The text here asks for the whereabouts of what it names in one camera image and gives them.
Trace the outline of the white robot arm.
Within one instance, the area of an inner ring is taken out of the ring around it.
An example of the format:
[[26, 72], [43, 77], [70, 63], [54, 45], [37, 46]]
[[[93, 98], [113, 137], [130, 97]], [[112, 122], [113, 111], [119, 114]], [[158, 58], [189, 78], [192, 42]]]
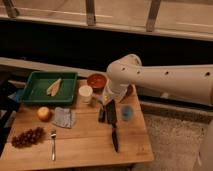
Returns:
[[184, 102], [213, 107], [213, 64], [143, 66], [135, 54], [113, 61], [107, 67], [104, 104], [120, 102], [130, 84], [167, 93]]

